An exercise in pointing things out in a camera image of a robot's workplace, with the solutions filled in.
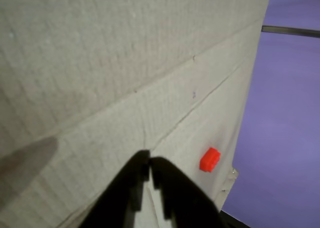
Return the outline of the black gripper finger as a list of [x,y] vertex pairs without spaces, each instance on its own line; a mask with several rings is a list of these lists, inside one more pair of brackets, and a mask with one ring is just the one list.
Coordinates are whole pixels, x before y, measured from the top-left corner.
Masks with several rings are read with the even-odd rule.
[[81,228],[132,228],[149,181],[150,151],[136,152],[98,198]]
[[178,167],[163,157],[150,159],[153,186],[160,192],[165,220],[174,228],[224,228],[213,201]]

